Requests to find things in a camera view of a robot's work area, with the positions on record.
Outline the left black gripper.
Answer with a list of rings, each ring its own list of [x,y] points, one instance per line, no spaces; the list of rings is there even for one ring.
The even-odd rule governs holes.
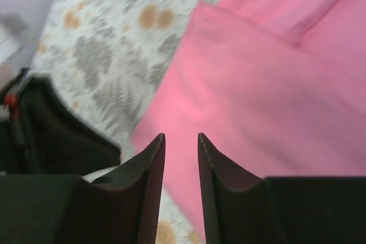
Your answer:
[[[24,115],[19,106],[24,91]],[[89,174],[118,166],[120,148],[61,102],[46,77],[20,69],[1,87],[1,170],[8,174]]]

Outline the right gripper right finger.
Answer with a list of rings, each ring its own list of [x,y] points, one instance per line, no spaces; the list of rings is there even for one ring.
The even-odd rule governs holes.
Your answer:
[[[364,177],[266,177],[198,135],[207,243],[364,243]]]

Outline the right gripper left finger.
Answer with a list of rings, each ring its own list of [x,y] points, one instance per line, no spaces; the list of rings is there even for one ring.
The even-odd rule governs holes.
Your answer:
[[[92,182],[77,175],[1,177],[2,243],[155,243],[165,136]]]

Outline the pink t shirt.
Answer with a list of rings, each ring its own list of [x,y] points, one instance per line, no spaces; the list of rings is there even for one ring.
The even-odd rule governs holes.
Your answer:
[[[204,241],[198,134],[256,176],[365,174],[365,0],[199,2],[132,134]]]

